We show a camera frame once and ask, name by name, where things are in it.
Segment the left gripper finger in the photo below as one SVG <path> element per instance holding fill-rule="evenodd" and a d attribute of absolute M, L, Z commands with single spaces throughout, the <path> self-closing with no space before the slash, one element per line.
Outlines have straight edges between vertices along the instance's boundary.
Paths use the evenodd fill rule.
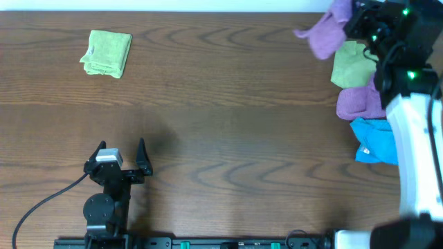
<path fill-rule="evenodd" d="M 140 138 L 136 153 L 136 164 L 141 170 L 151 170 L 152 164 L 147 155 L 145 140 Z"/>
<path fill-rule="evenodd" d="M 104 140 L 102 140 L 100 142 L 100 144 L 98 145 L 98 147 L 96 148 L 96 150 L 92 153 L 92 155 L 90 156 L 90 161 L 96 161 L 96 156 L 98 155 L 98 152 L 101 149 L 105 149 L 106 148 L 106 142 Z"/>

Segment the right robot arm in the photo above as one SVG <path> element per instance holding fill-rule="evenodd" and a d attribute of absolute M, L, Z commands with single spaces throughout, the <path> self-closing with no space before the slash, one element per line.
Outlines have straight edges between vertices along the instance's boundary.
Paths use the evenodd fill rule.
<path fill-rule="evenodd" d="M 442 247 L 442 77 L 428 63 L 442 32 L 436 0 L 351 1 L 344 32 L 376 55 L 374 84 L 395 137 L 399 219 L 339 230 L 333 248 Z"/>

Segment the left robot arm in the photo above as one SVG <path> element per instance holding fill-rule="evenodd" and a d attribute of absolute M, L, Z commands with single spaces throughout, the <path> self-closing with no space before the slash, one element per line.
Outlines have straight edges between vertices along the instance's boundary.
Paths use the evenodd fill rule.
<path fill-rule="evenodd" d="M 91 196 L 83 207 L 87 234 L 95 238 L 112 238 L 127 231 L 131 186 L 143 184 L 153 174 L 145 141 L 139 140 L 136 169 L 122 169 L 123 157 L 117 148 L 107 148 L 102 141 L 84 164 L 84 173 L 103 187 L 103 192 Z"/>

